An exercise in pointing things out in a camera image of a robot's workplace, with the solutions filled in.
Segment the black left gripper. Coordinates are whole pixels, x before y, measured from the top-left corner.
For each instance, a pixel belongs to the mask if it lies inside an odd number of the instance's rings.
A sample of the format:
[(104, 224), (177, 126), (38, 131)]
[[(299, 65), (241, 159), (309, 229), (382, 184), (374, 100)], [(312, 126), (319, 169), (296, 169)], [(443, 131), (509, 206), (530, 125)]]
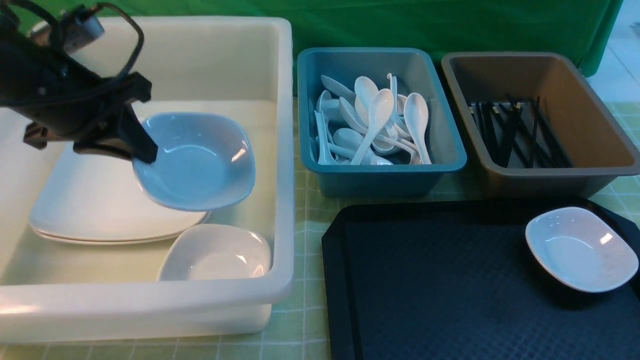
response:
[(1, 17), (1, 106), (30, 120), (23, 142), (43, 150), (50, 142), (72, 142), (73, 152), (152, 164), (158, 146), (135, 114), (135, 101), (151, 98), (150, 80), (131, 71), (144, 46), (142, 28), (128, 15), (137, 41), (129, 59), (114, 76), (101, 77), (73, 59), (77, 46), (92, 41), (86, 23), (91, 14), (44, 14), (44, 43), (18, 31), (14, 14)]

